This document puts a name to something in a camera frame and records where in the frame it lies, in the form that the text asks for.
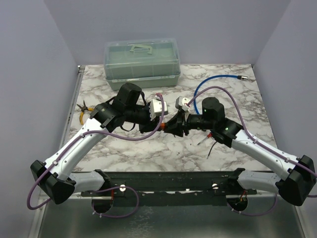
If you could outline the clear green plastic storage box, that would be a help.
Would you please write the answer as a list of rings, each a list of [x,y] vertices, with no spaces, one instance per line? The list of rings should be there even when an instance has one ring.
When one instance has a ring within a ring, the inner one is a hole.
[[[170,87],[181,74],[174,38],[109,42],[104,53],[105,78],[114,91],[127,82],[141,88]]]

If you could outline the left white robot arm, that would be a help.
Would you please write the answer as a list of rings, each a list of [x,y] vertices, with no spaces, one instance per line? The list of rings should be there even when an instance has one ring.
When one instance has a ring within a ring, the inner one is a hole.
[[[33,162],[30,169],[35,185],[55,204],[65,202],[77,192],[94,191],[99,196],[106,195],[110,189],[106,174],[95,170],[76,175],[73,169],[102,139],[107,136],[122,139],[113,131],[125,122],[152,126],[148,136],[158,131],[168,113],[166,102],[158,93],[157,99],[139,105],[140,97],[144,97],[144,93],[139,86],[125,83],[115,97],[96,105],[81,129],[58,152],[44,162]]]

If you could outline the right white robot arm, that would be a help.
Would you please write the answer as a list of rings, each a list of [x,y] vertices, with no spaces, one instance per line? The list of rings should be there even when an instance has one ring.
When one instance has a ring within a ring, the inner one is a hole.
[[[210,130],[216,142],[243,152],[268,167],[272,174],[237,169],[228,181],[228,189],[239,194],[245,189],[263,190],[279,194],[288,203],[301,206],[316,184],[313,160],[285,153],[250,134],[237,122],[225,116],[223,104],[215,97],[202,101],[200,115],[187,113],[188,99],[176,100],[177,114],[162,124],[165,133],[188,135],[191,129]]]

